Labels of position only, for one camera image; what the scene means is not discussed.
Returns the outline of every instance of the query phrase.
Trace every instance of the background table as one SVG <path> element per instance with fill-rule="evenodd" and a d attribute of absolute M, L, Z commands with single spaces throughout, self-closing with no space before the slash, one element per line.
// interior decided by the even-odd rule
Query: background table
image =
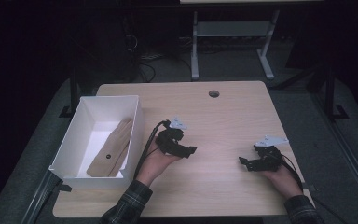
<path fill-rule="evenodd" d="M 210 91 L 220 95 L 213 98 Z M 188 126 L 180 143 L 198 147 L 189 159 L 174 163 L 155 180 L 143 217 L 285 214 L 283 197 L 264 176 L 248 172 L 238 159 L 258 159 L 253 145 L 266 134 L 286 136 L 263 82 L 112 84 L 102 85 L 97 95 L 140 96 L 144 143 L 160 121 L 177 116 Z M 299 171 L 290 145 L 277 148 Z M 62 191 L 53 213 L 56 217 L 98 217 L 115 205 L 123 192 Z"/>

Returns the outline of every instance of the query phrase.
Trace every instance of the round hole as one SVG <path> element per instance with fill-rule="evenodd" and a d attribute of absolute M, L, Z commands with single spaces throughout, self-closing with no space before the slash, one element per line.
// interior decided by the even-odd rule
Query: round hole
<path fill-rule="evenodd" d="M 219 97 L 220 93 L 218 91 L 209 91 L 209 96 L 216 98 Z"/>

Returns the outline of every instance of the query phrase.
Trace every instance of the sleeve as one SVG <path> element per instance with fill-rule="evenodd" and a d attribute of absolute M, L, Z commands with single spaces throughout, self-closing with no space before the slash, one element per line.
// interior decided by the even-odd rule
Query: sleeve
<path fill-rule="evenodd" d="M 100 224 L 136 223 L 152 193 L 153 191 L 149 187 L 133 180 L 117 204 L 103 214 Z"/>
<path fill-rule="evenodd" d="M 284 207 L 293 224 L 324 224 L 307 196 L 298 195 L 290 198 Z"/>

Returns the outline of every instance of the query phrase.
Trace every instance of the hand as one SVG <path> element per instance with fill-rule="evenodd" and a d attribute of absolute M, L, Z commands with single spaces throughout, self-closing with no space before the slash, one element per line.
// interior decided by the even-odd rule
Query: hand
<path fill-rule="evenodd" d="M 149 155 L 146 157 L 138 175 L 135 178 L 148 187 L 150 187 L 153 180 L 161 175 L 171 163 L 182 159 L 177 156 L 165 155 L 162 153 L 162 151 L 158 148 L 155 140 L 156 138 L 153 139 L 152 143 L 150 144 L 150 147 L 147 150 Z"/>
<path fill-rule="evenodd" d="M 260 173 L 272 182 L 275 189 L 279 191 L 286 200 L 303 194 L 290 171 L 283 165 L 281 165 L 276 172 L 262 171 Z"/>

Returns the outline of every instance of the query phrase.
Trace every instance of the white box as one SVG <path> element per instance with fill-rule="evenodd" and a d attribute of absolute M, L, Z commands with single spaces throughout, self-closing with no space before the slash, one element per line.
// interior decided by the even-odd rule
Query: white box
<path fill-rule="evenodd" d="M 123 119 L 133 126 L 129 153 L 116 177 L 91 177 L 86 171 L 109 134 Z M 139 96 L 81 97 L 49 170 L 73 189 L 124 189 L 132 181 L 143 150 L 145 120 Z"/>

